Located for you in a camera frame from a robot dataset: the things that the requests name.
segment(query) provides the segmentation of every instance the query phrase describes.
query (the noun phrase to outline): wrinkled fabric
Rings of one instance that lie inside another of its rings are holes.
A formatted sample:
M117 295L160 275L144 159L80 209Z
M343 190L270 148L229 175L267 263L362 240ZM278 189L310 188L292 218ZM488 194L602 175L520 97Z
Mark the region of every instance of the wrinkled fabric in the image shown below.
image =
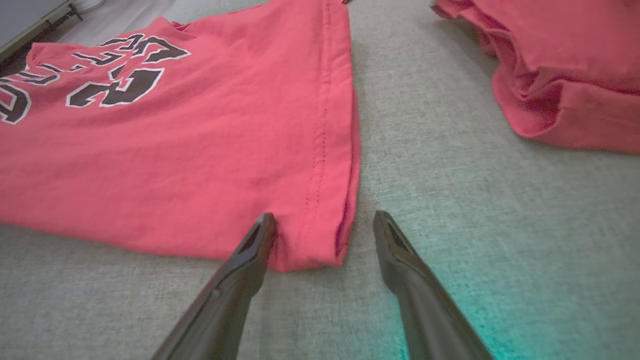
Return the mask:
M640 153L640 4L438 0L433 9L470 21L498 57L493 92L517 134Z
M342 264L360 138L340 1L159 18L27 63L0 81L0 221L225 259L270 211L271 268Z

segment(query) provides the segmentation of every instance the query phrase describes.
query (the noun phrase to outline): t-shirt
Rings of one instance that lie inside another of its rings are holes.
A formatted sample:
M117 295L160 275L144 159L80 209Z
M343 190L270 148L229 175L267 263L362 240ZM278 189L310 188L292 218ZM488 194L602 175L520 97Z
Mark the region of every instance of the t-shirt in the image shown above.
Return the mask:
M271 268L344 260L360 139L339 0L34 44L0 120L0 222L225 259L270 211Z
M500 60L493 93L516 133L640 153L640 4L626 0L438 0Z

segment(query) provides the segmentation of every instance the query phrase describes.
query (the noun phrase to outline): gray tablecloth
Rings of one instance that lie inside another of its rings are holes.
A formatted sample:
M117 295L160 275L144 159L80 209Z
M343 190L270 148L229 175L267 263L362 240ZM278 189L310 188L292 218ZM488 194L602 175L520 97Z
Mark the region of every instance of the gray tablecloth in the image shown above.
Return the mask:
M189 22L258 1L177 0ZM407 359L389 211L497 359L637 359L640 158L523 140L496 66L424 0L352 0L362 176L342 268L268 272L239 359ZM146 359L217 262L0 227L0 359Z

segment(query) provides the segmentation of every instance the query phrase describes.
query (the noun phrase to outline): wooden floor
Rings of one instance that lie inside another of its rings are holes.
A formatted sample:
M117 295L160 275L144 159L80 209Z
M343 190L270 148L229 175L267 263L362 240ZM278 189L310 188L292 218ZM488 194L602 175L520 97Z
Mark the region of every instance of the wooden floor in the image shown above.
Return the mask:
M105 0L104 4L82 14L84 21L73 16L53 31L44 31L37 42L67 42L85 46L97 45L116 35L145 28L164 15L175 0ZM31 45L25 45L2 62L0 77L24 69Z

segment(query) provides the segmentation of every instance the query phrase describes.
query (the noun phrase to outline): folded red shirt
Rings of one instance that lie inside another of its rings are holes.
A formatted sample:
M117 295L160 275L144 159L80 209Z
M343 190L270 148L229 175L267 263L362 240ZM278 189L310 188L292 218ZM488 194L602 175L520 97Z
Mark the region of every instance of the folded red shirt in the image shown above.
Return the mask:
M340 0L160 18L27 63L0 79L0 221L225 259L270 211L270 267L342 264L360 138Z
M611 0L438 0L500 60L493 92L521 136L640 153L640 4Z

